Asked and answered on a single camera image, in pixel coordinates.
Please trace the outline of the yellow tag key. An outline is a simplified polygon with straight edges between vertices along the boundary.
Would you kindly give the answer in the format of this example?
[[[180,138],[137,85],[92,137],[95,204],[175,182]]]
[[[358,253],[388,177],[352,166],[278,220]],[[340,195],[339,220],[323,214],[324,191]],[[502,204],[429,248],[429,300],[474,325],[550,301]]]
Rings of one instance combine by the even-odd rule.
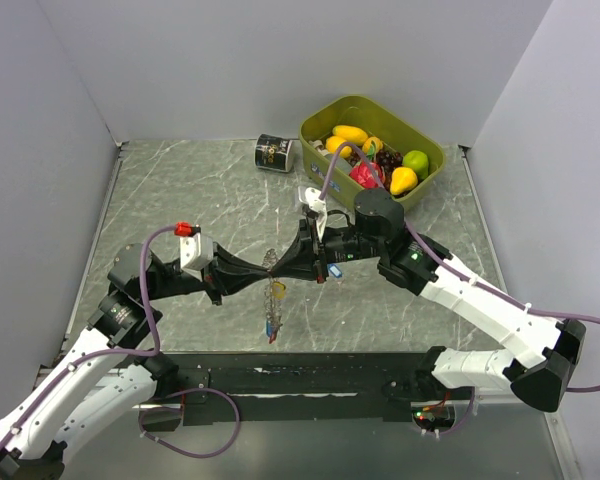
[[[277,300],[282,300],[286,295],[286,285],[280,281],[273,281],[271,283],[271,295]]]

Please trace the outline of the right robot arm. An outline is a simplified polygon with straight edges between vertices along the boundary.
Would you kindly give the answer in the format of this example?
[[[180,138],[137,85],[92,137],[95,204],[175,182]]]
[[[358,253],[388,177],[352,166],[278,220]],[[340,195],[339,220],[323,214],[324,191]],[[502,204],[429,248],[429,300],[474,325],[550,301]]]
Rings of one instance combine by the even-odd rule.
[[[299,187],[296,202],[304,217],[273,276],[323,283],[331,264],[375,258],[391,284],[447,308],[498,343],[493,351],[435,349],[432,364],[416,376],[424,396],[472,387],[510,392],[542,412],[558,409],[584,342],[580,321],[512,305],[457,256],[407,226],[403,208],[380,188],[356,195],[348,227],[328,226],[316,188]]]

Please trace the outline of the round metal key ring disc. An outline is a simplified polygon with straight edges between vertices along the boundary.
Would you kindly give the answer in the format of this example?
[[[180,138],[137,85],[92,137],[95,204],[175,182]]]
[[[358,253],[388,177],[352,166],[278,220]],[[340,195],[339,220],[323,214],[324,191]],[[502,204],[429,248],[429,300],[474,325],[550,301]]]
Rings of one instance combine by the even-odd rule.
[[[278,261],[278,255],[274,248],[266,251],[262,266],[266,270],[272,270]],[[277,300],[271,295],[271,283],[279,281],[277,278],[269,278],[264,287],[264,309],[265,309],[265,326],[269,322],[274,326],[274,332],[279,331],[282,326],[281,303],[282,300]]]

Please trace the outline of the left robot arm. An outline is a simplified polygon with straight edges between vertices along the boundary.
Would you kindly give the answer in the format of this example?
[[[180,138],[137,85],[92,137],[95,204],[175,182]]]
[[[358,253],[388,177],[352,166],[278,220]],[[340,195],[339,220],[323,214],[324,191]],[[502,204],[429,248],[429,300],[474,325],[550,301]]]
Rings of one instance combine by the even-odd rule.
[[[180,256],[162,262],[148,244],[119,250],[110,292],[60,363],[0,420],[0,479],[57,479],[71,454],[132,406],[165,402],[178,388],[178,366],[158,345],[162,315],[151,301],[205,292],[213,303],[266,279],[243,261],[195,235]]]

